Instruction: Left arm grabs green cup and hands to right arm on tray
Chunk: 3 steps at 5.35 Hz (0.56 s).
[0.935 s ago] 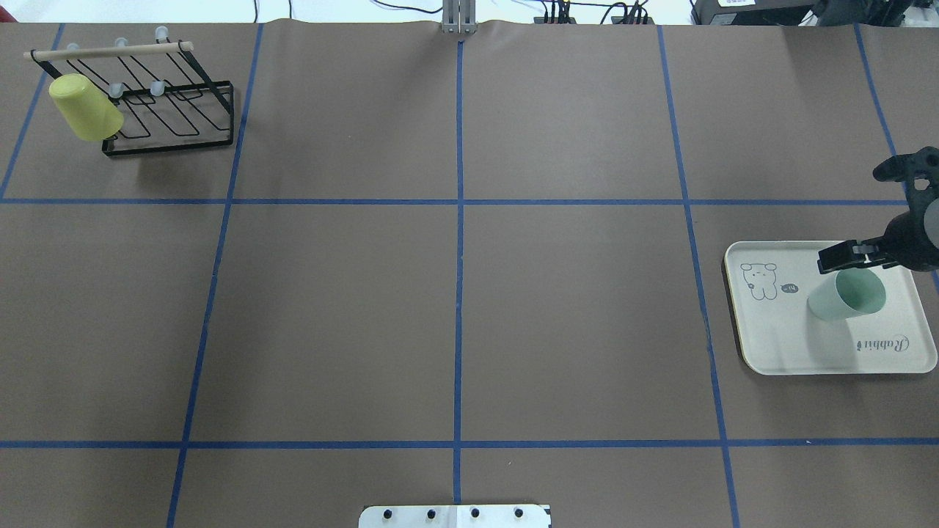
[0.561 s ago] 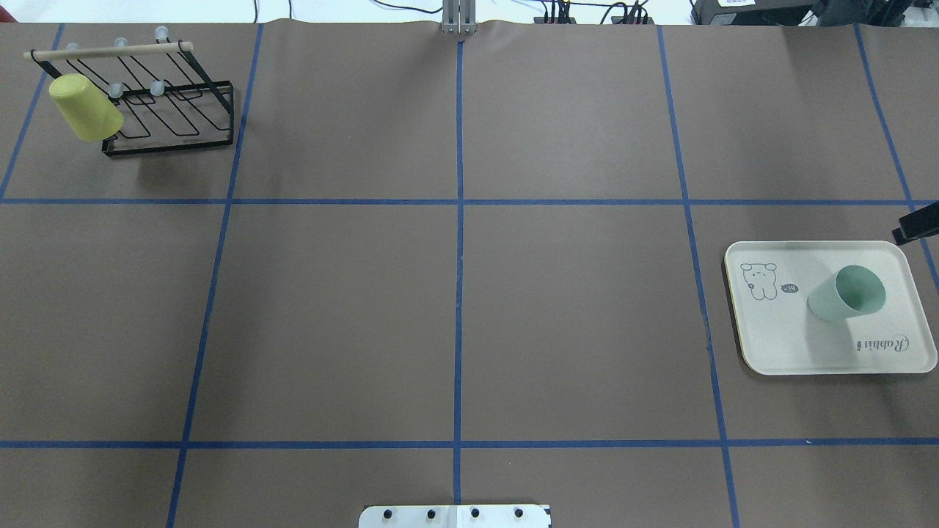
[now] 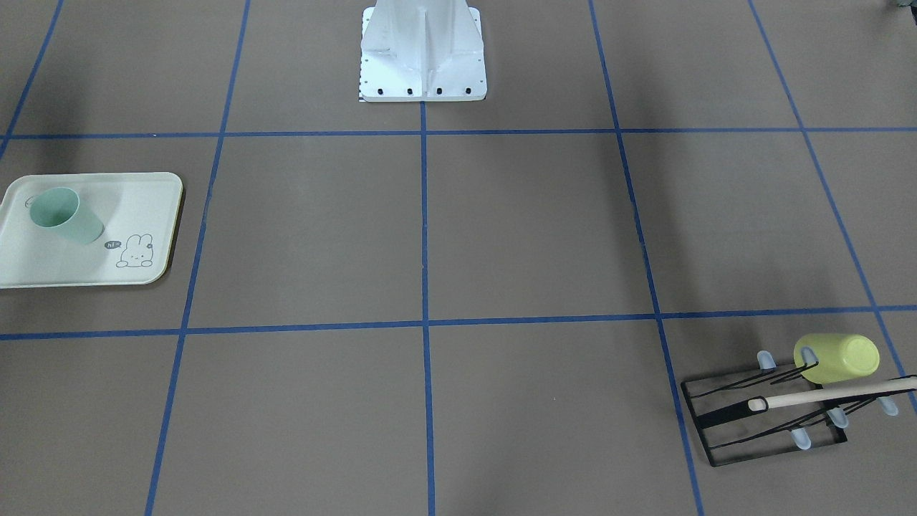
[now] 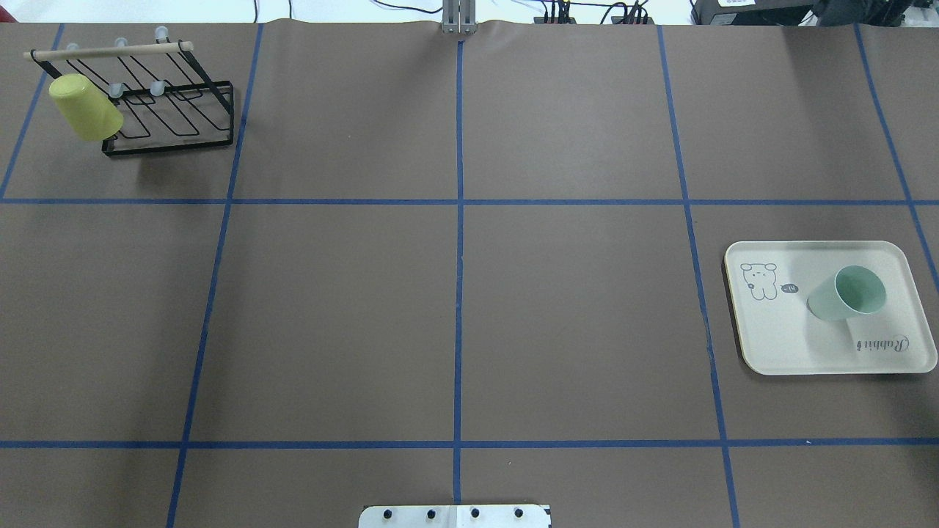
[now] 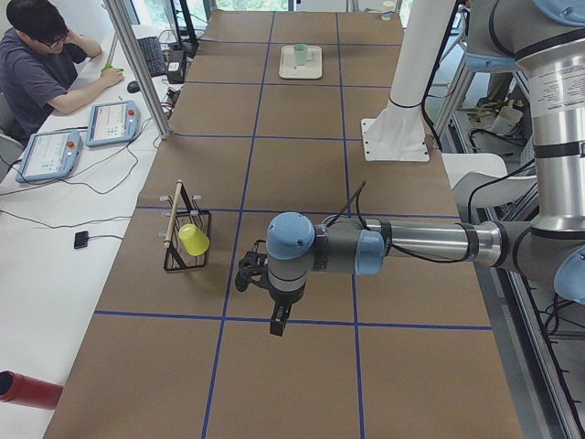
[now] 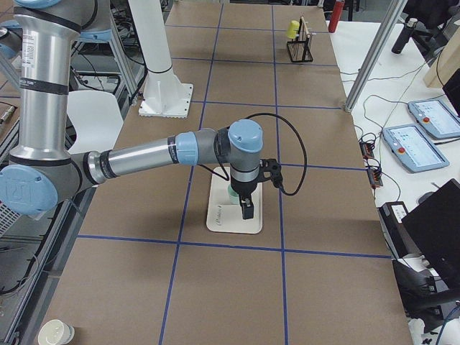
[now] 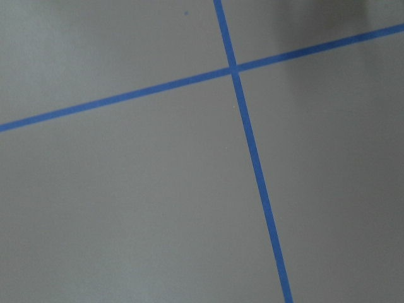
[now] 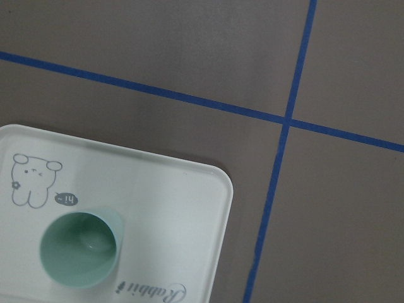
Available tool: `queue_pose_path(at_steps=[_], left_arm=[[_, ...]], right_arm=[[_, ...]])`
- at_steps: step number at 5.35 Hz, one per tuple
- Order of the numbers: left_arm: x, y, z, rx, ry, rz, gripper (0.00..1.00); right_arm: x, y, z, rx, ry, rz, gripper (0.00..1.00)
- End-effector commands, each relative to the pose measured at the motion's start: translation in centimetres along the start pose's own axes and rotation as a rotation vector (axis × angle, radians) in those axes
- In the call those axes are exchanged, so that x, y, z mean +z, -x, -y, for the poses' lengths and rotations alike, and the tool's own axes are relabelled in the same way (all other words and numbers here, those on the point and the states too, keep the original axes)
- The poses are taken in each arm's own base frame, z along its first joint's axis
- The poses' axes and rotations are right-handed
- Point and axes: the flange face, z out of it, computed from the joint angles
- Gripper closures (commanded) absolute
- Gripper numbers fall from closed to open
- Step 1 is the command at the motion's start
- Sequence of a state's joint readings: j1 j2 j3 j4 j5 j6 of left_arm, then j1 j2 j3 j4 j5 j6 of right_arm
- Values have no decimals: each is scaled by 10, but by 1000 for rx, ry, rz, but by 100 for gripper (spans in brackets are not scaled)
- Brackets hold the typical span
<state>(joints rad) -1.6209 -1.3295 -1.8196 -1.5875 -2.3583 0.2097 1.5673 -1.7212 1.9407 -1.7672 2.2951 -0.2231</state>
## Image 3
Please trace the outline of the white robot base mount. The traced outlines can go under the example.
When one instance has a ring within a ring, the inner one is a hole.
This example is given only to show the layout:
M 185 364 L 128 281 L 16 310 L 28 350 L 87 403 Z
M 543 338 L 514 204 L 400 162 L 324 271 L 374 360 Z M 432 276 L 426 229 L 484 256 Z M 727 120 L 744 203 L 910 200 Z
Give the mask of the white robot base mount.
M 487 97 L 481 13 L 467 2 L 378 1 L 361 22 L 361 102 Z

